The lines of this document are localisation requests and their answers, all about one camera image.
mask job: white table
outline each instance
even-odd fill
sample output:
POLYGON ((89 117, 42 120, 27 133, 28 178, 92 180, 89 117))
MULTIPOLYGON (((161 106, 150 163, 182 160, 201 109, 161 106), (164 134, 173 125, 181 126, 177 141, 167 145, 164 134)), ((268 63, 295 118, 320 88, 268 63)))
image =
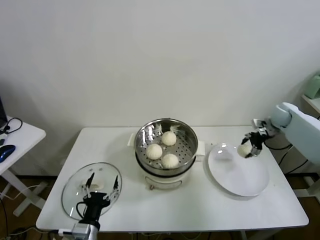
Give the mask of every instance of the white table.
POLYGON ((320 114, 320 98, 316 99, 310 99, 309 97, 302 95, 301 96, 303 100, 305 100, 311 107, 313 107, 314 110, 317 111, 318 114, 320 114))
MULTIPOLYGON (((194 127, 198 139, 212 144, 237 146, 250 126, 194 127)), ((76 220, 61 205, 63 187, 79 168, 97 162, 116 166, 122 175, 122 191, 112 208, 100 217, 101 232, 205 232, 301 227, 309 219, 268 149, 262 151, 270 173, 268 187, 259 196, 240 197, 225 191, 207 169, 206 156, 197 157, 190 181, 175 190, 149 190, 140 174, 132 147, 127 147, 135 127, 84 128, 79 134, 37 219, 40 229, 71 229, 76 220)), ((253 239, 270 236, 261 232, 253 239)))
MULTIPOLYGON (((12 120, 9 124, 10 131, 18 128, 20 122, 18 120, 12 120)), ((47 186, 45 182, 42 182, 33 191, 26 189, 24 185, 10 170, 9 168, 17 162, 24 154, 32 149, 37 143, 39 143, 46 136, 46 132, 35 126, 31 126, 27 123, 23 123, 21 129, 13 132, 7 136, 4 145, 15 145, 15 151, 3 162, 0 163, 0 175, 9 182, 9 184, 2 191, 6 194, 11 186, 22 192, 27 198, 18 206, 13 212, 15 216, 20 214, 30 205, 34 204, 38 208, 42 208, 45 204, 45 200, 37 196, 47 186)))

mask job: floor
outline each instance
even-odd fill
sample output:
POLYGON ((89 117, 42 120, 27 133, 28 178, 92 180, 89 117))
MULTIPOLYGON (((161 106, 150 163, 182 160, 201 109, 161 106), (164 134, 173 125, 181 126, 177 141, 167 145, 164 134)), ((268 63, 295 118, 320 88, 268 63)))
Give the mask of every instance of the floor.
MULTIPOLYGON (((22 179, 25 185, 33 186, 39 184, 41 179, 22 179)), ((45 180, 49 183, 49 186, 52 186, 55 181, 54 180, 45 180)), ((307 184, 304 182, 301 177, 289 177, 288 181, 290 185, 295 189, 306 188, 307 184)), ((6 181, 0 178, 0 192, 6 186, 6 181)), ((44 199, 50 193, 50 188, 46 188, 40 196, 44 199)), ((8 195, 14 198, 19 192, 13 187, 10 188, 8 195)), ((5 209, 7 212, 7 220, 8 220, 8 231, 12 233, 16 228, 20 227, 28 227, 36 224, 37 217, 40 214, 40 210, 35 206, 31 205, 28 209, 20 216, 16 217, 12 214, 14 209, 24 200, 24 196, 21 194, 15 200, 11 200, 8 198, 3 199, 3 203, 5 205, 5 209)), ((310 198, 301 198, 299 199, 304 210, 306 211, 309 217, 309 225, 300 228, 289 228, 284 229, 274 235, 272 240, 319 240, 320 239, 320 204, 313 197, 310 198)), ((254 231, 248 232, 247 236, 251 236, 254 234, 254 231)), ((0 240, 3 239, 6 235, 6 224, 5 224, 5 215, 4 210, 0 206, 0 240)), ((144 236, 142 234, 128 234, 128 233, 99 233, 98 239, 106 239, 106 240, 185 240, 186 238, 192 239, 198 236, 198 233, 184 233, 181 235, 180 233, 173 234, 161 234, 161 235, 151 235, 144 236)), ((35 230, 30 230, 27 232, 26 240, 46 240, 49 239, 46 234, 41 236, 40 233, 35 230)), ((197 240, 240 240, 239 232, 203 232, 197 238, 197 240)))

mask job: stainless steel steamer basket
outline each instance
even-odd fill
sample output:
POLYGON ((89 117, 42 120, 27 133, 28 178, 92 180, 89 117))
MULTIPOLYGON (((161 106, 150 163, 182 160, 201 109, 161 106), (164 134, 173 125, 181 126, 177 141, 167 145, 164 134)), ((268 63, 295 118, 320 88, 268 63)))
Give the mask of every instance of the stainless steel steamer basket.
POLYGON ((193 129, 184 122, 162 118, 147 123, 137 132, 134 149, 137 161, 145 171, 157 177, 176 177, 194 164, 198 138, 193 129), (173 146, 162 143, 162 135, 167 131, 172 131, 176 135, 176 143, 173 146), (163 153, 160 159, 148 159, 146 151, 151 144, 161 146, 163 153), (179 165, 176 168, 165 169, 161 165, 161 159, 166 154, 174 154, 179 158, 179 165))

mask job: computer mouse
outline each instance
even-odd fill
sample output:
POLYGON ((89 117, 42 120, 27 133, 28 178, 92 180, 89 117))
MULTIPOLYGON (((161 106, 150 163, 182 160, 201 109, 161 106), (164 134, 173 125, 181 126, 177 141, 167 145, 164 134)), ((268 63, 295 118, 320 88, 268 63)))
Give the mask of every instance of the computer mouse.
POLYGON ((0 147, 0 163, 6 160, 16 150, 15 145, 4 145, 0 147))

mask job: robotic arm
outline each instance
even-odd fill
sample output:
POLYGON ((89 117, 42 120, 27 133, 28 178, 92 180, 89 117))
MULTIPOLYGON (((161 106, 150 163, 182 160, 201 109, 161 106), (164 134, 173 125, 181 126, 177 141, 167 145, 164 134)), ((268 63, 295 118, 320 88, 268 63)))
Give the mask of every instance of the robotic arm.
POLYGON ((86 184, 82 187, 82 190, 85 191, 86 194, 83 197, 83 201, 78 204, 86 205, 83 219, 76 223, 73 226, 73 229, 59 229, 59 236, 66 237, 70 240, 97 240, 98 231, 100 229, 99 218, 101 211, 103 208, 108 207, 111 204, 112 199, 119 194, 119 183, 118 176, 116 176, 113 190, 110 194, 90 191, 94 176, 95 173, 91 175, 86 181, 86 184))
POLYGON ((320 165, 320 121, 304 114, 297 106, 283 102, 273 110, 270 117, 253 120, 255 132, 247 133, 241 144, 250 140, 252 149, 246 156, 258 156, 263 143, 279 133, 296 147, 310 162, 320 165))

